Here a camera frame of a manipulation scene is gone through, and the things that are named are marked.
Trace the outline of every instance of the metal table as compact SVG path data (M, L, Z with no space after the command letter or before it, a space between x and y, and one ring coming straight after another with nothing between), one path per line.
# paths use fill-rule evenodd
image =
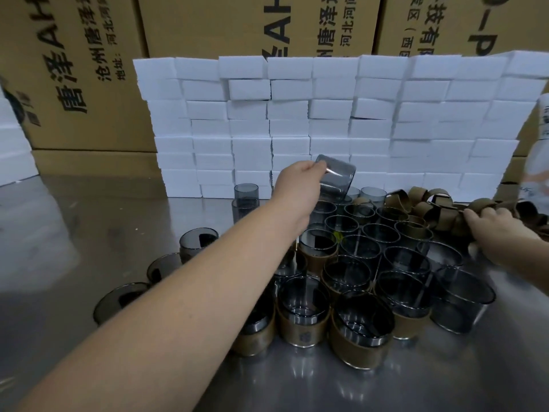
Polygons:
M159 179L35 177L0 188L0 409L20 400L96 329L92 310L116 286L201 226L223 233L230 200L159 198ZM323 343L277 338L229 354L197 411L538 411L549 404L549 298L476 266L498 294L474 332L435 325L393 342L374 373L344 365Z

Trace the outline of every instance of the hand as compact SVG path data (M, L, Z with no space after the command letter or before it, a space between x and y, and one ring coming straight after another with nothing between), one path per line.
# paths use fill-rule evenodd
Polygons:
M506 208L484 208L480 217L468 208L463 211L463 216L484 255L497 264L501 264L501 254L510 243L522 238L540 240Z
M283 208L295 227L296 235L309 225L309 215L320 196L320 179L326 173L326 162L304 160L288 166L276 181L271 202Z

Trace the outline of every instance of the wall of white boxes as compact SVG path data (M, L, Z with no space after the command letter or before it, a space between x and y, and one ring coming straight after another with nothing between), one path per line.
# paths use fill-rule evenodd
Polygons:
M37 174L31 145L0 87L0 186Z
M136 59L169 197L271 196L280 171L326 154L356 187L492 197L549 78L549 54Z

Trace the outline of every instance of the stainless steel tabletop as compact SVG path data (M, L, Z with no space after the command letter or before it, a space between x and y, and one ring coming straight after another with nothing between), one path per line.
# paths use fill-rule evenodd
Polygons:
M95 304L145 281L195 227L223 233L230 200L159 198L159 180L39 177L0 188L0 410L21 399L89 335ZM374 373L344 365L323 343L229 354L198 411L538 411L549 405L549 298L488 266L498 294L477 328L431 324L393 342Z

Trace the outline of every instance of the forearm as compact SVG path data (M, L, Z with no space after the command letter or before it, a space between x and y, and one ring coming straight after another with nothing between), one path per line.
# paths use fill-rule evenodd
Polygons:
M523 237L505 239L491 253L503 267L549 295L549 243Z
M253 211L86 339L21 410L191 410L295 238L290 222L272 201Z

